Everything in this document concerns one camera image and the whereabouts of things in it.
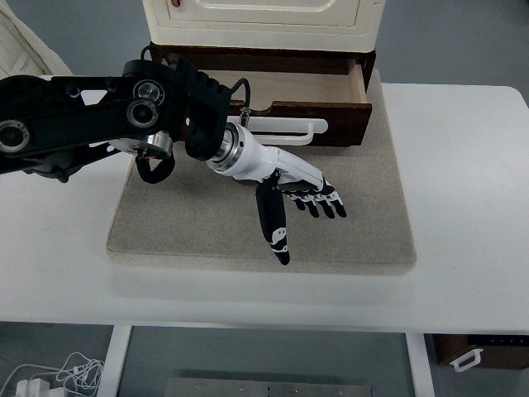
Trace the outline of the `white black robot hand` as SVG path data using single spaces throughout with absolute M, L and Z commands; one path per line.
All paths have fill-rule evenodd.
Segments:
M 223 140 L 229 147 L 226 174 L 257 183 L 261 230 L 282 265 L 290 262 L 284 196 L 315 218 L 319 209 L 328 218 L 346 216 L 339 194 L 317 167 L 283 149 L 260 144 L 247 129 L 232 123 L 226 125 Z

